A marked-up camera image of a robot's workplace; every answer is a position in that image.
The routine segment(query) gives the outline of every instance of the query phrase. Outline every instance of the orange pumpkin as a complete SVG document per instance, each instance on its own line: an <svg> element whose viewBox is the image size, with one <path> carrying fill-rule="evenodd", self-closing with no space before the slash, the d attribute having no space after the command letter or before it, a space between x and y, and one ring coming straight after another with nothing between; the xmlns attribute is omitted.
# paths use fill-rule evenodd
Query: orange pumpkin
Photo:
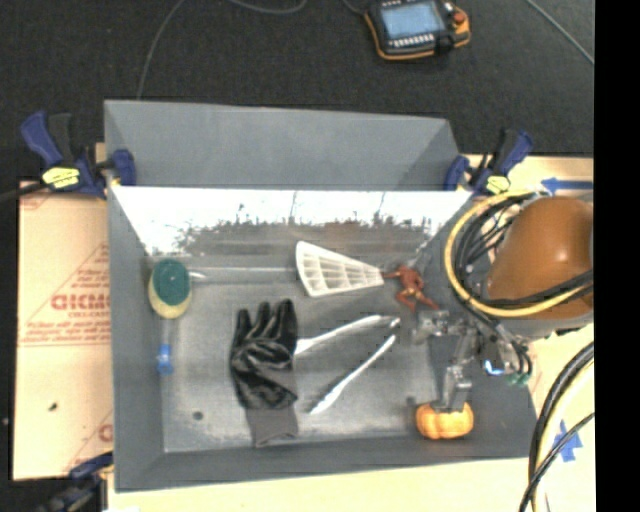
<svg viewBox="0 0 640 512"><path fill-rule="evenodd" d="M429 404L416 410L416 427L429 439L455 439L473 429L473 411L465 402L462 411L436 412Z"/></svg>

